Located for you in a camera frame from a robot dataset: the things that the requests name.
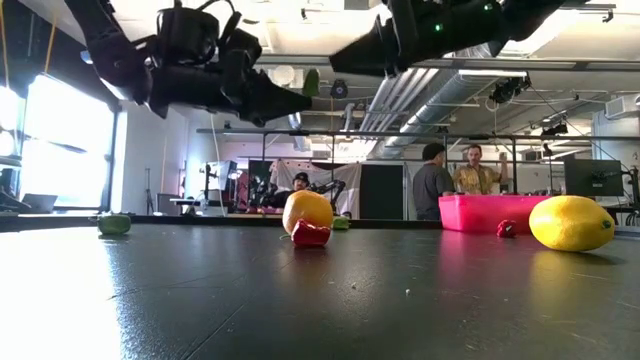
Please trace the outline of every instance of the gray shirt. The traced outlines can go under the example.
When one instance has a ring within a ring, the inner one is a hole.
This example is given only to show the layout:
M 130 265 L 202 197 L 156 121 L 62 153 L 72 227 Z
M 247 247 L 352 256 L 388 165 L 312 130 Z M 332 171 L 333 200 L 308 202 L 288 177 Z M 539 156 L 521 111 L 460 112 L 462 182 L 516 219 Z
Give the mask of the gray shirt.
M 435 164 L 425 164 L 413 178 L 413 203 L 418 220 L 440 220 L 438 197 L 455 192 L 449 172 Z

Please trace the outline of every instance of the man in yellow shirt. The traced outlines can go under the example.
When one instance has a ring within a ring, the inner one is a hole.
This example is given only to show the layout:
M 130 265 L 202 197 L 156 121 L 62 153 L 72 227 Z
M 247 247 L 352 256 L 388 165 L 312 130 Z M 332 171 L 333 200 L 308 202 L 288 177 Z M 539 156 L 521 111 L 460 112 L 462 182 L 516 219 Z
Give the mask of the man in yellow shirt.
M 453 174 L 453 182 L 459 192 L 469 195 L 487 195 L 491 193 L 494 183 L 506 182 L 509 179 L 506 157 L 501 158 L 500 173 L 480 165 L 482 148 L 479 145 L 469 146 L 467 159 L 469 164 L 456 169 Z

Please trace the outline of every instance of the cap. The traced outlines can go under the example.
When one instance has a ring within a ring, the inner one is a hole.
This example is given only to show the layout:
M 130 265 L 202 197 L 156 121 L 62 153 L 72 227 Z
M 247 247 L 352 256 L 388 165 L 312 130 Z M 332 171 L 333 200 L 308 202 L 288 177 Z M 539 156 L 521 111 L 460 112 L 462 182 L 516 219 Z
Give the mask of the cap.
M 297 173 L 296 176 L 293 178 L 294 182 L 296 180 L 302 180 L 305 183 L 307 183 L 307 185 L 309 185 L 309 175 L 307 175 L 307 173 L 305 172 Z
M 445 147 L 438 143 L 431 143 L 422 149 L 422 160 L 429 161 L 433 160 L 438 154 L 443 152 Z

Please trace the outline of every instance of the yellow shirt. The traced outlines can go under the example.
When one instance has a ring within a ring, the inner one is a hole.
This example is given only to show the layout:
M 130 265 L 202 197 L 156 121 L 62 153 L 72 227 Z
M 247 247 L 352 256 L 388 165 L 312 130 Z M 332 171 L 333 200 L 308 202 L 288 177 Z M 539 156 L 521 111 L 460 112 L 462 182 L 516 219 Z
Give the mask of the yellow shirt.
M 490 167 L 482 166 L 476 170 L 471 165 L 456 169 L 453 182 L 458 191 L 471 195 L 487 195 L 491 193 L 493 183 L 500 182 L 501 175 Z

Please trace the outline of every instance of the orange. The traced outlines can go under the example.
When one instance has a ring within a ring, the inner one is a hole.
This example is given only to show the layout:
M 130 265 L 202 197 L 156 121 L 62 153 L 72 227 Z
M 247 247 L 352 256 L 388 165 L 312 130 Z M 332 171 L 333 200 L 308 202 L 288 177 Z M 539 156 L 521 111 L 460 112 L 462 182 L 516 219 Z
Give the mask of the orange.
M 300 219 L 314 226 L 330 228 L 333 223 L 333 209 L 329 200 L 308 190 L 296 191 L 289 195 L 282 213 L 282 226 L 291 234 Z

